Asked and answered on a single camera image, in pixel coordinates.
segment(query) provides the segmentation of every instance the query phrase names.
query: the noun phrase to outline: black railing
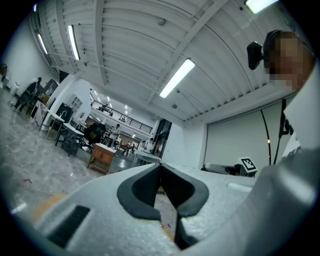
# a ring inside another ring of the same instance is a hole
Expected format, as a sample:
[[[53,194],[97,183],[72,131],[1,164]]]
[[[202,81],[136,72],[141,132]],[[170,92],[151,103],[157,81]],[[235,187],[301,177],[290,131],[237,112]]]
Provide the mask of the black railing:
[[[141,130],[141,131],[144,131],[147,133],[151,133],[151,131],[152,131],[152,127],[150,127],[142,122],[139,122],[139,121],[137,121],[137,120],[125,115],[125,114],[122,114],[122,113],[112,109],[111,107],[108,107],[108,106],[103,105],[102,103],[96,101],[94,99],[94,97],[91,95],[91,93],[90,93],[90,102],[91,102],[92,108],[103,112],[105,115],[108,115],[115,120],[118,120],[120,124],[126,123],[126,124],[136,128],[138,130]]]

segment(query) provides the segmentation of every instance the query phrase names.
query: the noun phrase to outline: floor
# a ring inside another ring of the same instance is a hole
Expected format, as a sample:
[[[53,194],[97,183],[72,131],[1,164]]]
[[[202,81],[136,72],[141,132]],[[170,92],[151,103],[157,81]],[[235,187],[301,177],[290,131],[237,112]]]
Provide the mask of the floor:
[[[52,195],[69,194],[102,174],[87,168],[89,153],[80,149],[76,157],[68,157],[55,146],[55,134],[46,139],[46,133],[29,122],[26,107],[21,114],[9,107],[12,99],[7,90],[0,89],[0,188],[9,210],[22,208],[17,214],[31,223],[39,203]],[[133,158],[133,154],[118,152],[108,174],[131,168]],[[174,233],[176,211],[168,198],[157,195],[155,208]]]

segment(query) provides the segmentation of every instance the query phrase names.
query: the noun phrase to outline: office chair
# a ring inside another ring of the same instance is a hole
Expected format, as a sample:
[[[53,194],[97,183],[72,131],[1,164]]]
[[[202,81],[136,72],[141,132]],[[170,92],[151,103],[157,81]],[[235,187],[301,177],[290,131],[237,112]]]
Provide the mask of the office chair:
[[[99,143],[102,135],[106,132],[106,127],[102,123],[93,123],[84,130],[83,138],[88,141],[81,141],[81,147],[88,147],[90,152],[94,149],[95,143]]]

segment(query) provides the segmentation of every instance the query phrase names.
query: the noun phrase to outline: ceiling beam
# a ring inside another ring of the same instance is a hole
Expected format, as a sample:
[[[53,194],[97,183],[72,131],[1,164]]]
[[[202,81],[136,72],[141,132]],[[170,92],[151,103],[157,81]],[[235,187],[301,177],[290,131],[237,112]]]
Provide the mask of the ceiling beam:
[[[108,83],[106,71],[101,66],[104,66],[104,56],[102,51],[102,19],[104,12],[105,0],[94,0],[93,3],[93,31],[96,62],[99,64],[101,79],[104,85]]]
[[[180,42],[177,49],[171,56],[168,63],[165,65],[164,69],[161,72],[161,75],[159,76],[156,84],[155,89],[159,92],[163,89],[163,80],[168,74],[168,72],[171,70],[173,65],[176,63],[178,57],[180,54],[184,51],[184,49],[188,46],[190,41],[196,36],[196,34],[202,29],[202,27],[208,22],[208,20],[211,19],[211,17],[219,11],[229,0],[216,0],[210,8],[201,16],[201,18],[193,25],[193,27],[189,30],[188,34],[184,37],[184,39]],[[155,96],[155,92],[151,92],[149,95],[149,98],[146,102],[148,105],[153,97]]]
[[[45,1],[40,1],[38,4],[38,12],[39,12],[39,17],[40,17],[40,23],[41,23],[41,30],[42,30],[42,35],[44,36],[44,39],[47,42],[48,50],[50,52],[56,52],[56,49],[54,47],[54,44],[52,42],[48,25],[47,25],[47,20],[45,17],[46,14],[46,2]],[[61,66],[62,63],[60,61],[60,58],[57,55],[53,56],[53,60],[57,66]]]
[[[68,56],[65,55],[65,54],[54,53],[54,52],[48,52],[48,54],[68,57]],[[145,87],[146,89],[148,89],[148,90],[150,90],[150,91],[156,92],[155,89],[149,87],[148,85],[146,85],[146,84],[144,84],[144,83],[142,83],[142,82],[140,82],[140,81],[138,81],[138,80],[135,80],[135,79],[132,78],[131,76],[128,76],[128,75],[126,75],[126,74],[124,74],[124,73],[121,73],[120,71],[117,71],[117,70],[115,70],[115,69],[113,69],[113,68],[110,68],[110,67],[107,67],[107,66],[103,66],[103,65],[99,65],[99,64],[94,63],[94,62],[86,62],[86,61],[83,61],[83,60],[81,60],[81,59],[80,59],[80,60],[77,60],[77,61],[78,61],[79,63],[86,64],[87,66],[91,66],[91,67],[95,66],[95,67],[97,67],[97,68],[106,69],[106,70],[108,70],[108,71],[111,71],[112,73],[118,74],[118,75],[121,76],[121,77],[124,77],[124,78],[126,78],[126,79],[128,79],[128,80],[131,80],[132,82],[135,82],[135,83],[137,83],[137,84]]]
[[[44,50],[42,49],[42,46],[40,45],[38,36],[36,35],[36,25],[34,24],[34,19],[31,17],[31,15],[29,15],[28,19],[29,19],[30,31],[31,31],[34,43],[36,44],[39,53],[42,55],[45,63],[50,67],[51,72],[54,75],[59,76],[58,70],[56,68],[54,68],[54,66],[51,66],[51,63],[52,63],[51,58],[49,58],[48,55],[45,54]]]
[[[69,63],[73,69],[74,73],[78,72],[78,68],[76,65],[75,60],[71,57],[73,52],[71,51],[68,37],[67,37],[67,29],[64,21],[64,14],[63,14],[63,0],[56,0],[55,1],[55,14],[56,14],[56,22],[58,23],[59,33],[61,36],[62,44],[65,50],[65,54],[69,60]]]
[[[71,70],[69,70],[69,69],[67,69],[67,68],[65,68],[65,67],[62,67],[62,66],[54,66],[54,65],[52,65],[51,67],[53,67],[53,68],[55,68],[55,69],[57,69],[57,70],[61,70],[61,71],[63,71],[63,72],[66,72],[66,73],[68,73],[68,74],[72,73]]]
[[[109,95],[116,101],[125,102],[128,106],[132,108],[135,108],[136,106],[137,108],[143,108],[145,110],[148,110],[149,112],[152,112],[153,114],[158,115],[159,117],[162,117],[176,124],[177,126],[185,126],[185,122],[182,119],[176,117],[175,115],[171,114],[170,112],[162,109],[161,107],[153,103],[150,103],[149,106],[146,107],[146,105],[143,103],[143,101],[141,101],[140,98],[134,95],[131,95],[127,98],[124,96],[124,92],[121,89],[118,89],[116,86],[102,86],[100,82],[88,79],[88,77],[85,77],[84,75],[81,75],[81,77],[82,79],[91,83],[91,86],[93,86],[93,88],[101,94]]]
[[[271,83],[268,83],[263,87],[228,102],[227,104],[198,115],[197,117],[192,118],[191,121],[193,123],[202,122],[205,124],[219,122],[252,111],[259,107],[263,107],[282,99],[283,97],[287,97],[290,94],[292,94],[292,92],[288,92],[281,88],[279,89]]]

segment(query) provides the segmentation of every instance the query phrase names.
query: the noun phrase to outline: ceiling light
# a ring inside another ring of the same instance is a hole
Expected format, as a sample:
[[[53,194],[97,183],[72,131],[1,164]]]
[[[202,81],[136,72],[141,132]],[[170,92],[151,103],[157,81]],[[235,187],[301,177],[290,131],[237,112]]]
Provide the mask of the ceiling light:
[[[248,0],[245,2],[245,5],[250,9],[251,12],[256,14],[277,1],[278,0]]]
[[[163,88],[160,97],[166,98],[168,94],[179,84],[179,82],[195,67],[195,64],[187,58],[170,81]]]
[[[68,31],[69,31],[69,37],[70,37],[70,41],[71,41],[73,54],[74,54],[75,59],[78,61],[78,60],[80,60],[80,57],[79,57],[79,52],[78,52],[76,38],[75,38],[74,25],[69,25]]]
[[[45,54],[48,54],[47,49],[46,49],[45,44],[44,44],[44,41],[42,41],[42,37],[41,37],[40,34],[38,34],[38,38],[39,38],[39,41],[41,43],[42,49],[44,50]]]

